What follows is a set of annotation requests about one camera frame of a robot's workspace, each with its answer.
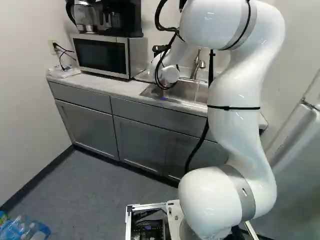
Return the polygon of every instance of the refrigerator handle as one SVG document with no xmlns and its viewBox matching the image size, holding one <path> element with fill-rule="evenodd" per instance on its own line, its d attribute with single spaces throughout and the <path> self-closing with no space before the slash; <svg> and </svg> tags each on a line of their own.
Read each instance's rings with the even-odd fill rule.
<svg viewBox="0 0 320 240">
<path fill-rule="evenodd" d="M 287 152 L 279 152 L 281 154 L 281 160 L 278 161 L 272 168 L 273 173 L 276 175 L 281 172 L 283 169 L 288 166 L 291 161 L 295 158 L 297 154 L 312 140 L 315 135 L 319 134 L 320 131 L 320 111 L 313 108 L 310 109 L 311 120 L 304 128 L 304 130 L 298 135 L 295 136 L 296 140 L 291 144 L 291 147 Z"/>
</svg>

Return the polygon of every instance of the kitchen sink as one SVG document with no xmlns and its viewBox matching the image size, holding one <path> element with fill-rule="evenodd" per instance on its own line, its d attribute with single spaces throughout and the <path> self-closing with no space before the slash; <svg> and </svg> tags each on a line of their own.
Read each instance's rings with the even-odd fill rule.
<svg viewBox="0 0 320 240">
<path fill-rule="evenodd" d="M 155 84 L 150 84 L 140 95 L 174 103 L 207 104 L 208 92 L 207 83 L 181 78 L 174 87 L 168 90 L 163 90 Z"/>
</svg>

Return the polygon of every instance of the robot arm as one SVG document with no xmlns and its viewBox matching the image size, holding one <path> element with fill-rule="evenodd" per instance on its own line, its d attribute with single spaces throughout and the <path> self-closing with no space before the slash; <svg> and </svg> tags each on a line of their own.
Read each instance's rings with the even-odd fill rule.
<svg viewBox="0 0 320 240">
<path fill-rule="evenodd" d="M 173 84 L 178 81 L 180 76 L 179 70 L 176 68 L 176 64 L 185 58 L 193 47 L 181 40 L 179 37 L 175 37 L 171 46 L 171 49 L 164 56 L 158 69 L 158 78 L 161 82 Z M 158 54 L 149 65 L 149 80 L 155 80 L 155 71 L 157 64 L 161 60 L 162 54 Z"/>
<path fill-rule="evenodd" d="M 260 142 L 259 108 L 262 83 L 284 41 L 285 23 L 275 7 L 256 0 L 188 0 L 179 33 L 189 45 L 231 47 L 230 63 L 211 84 L 208 97 L 209 129 L 230 157 L 221 167 L 187 173 L 178 188 L 188 225 L 201 239 L 214 240 L 230 227 L 266 214 L 277 198 Z M 165 56 L 168 65 L 178 63 L 188 49 L 186 43 L 176 43 Z"/>
</svg>

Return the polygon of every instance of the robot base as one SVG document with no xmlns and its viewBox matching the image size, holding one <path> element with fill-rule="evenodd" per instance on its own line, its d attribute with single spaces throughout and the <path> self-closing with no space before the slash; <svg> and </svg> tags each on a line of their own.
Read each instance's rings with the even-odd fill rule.
<svg viewBox="0 0 320 240">
<path fill-rule="evenodd" d="M 170 200 L 161 203 L 152 204 L 133 204 L 126 206 L 125 211 L 125 240 L 141 240 L 140 237 L 134 237 L 134 228 L 136 227 L 135 219 L 137 216 L 143 216 L 143 219 L 151 217 L 153 220 L 163 221 L 163 240 L 200 240 L 200 238 L 189 227 L 184 219 L 183 211 L 180 207 L 179 200 Z M 251 224 L 244 223 L 251 239 L 259 240 Z M 215 236 L 212 240 L 223 239 L 221 236 Z"/>
<path fill-rule="evenodd" d="M 201 240 L 189 227 L 179 200 L 167 201 L 165 204 L 171 240 Z M 219 232 L 212 240 L 222 240 L 229 235 L 231 229 Z"/>
</svg>

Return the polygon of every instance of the refrigerator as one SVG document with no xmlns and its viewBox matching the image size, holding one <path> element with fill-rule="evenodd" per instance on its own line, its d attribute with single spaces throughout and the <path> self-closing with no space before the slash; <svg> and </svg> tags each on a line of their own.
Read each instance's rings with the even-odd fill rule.
<svg viewBox="0 0 320 240">
<path fill-rule="evenodd" d="M 319 240 L 320 71 L 267 152 L 277 200 L 254 229 L 274 240 Z"/>
</svg>

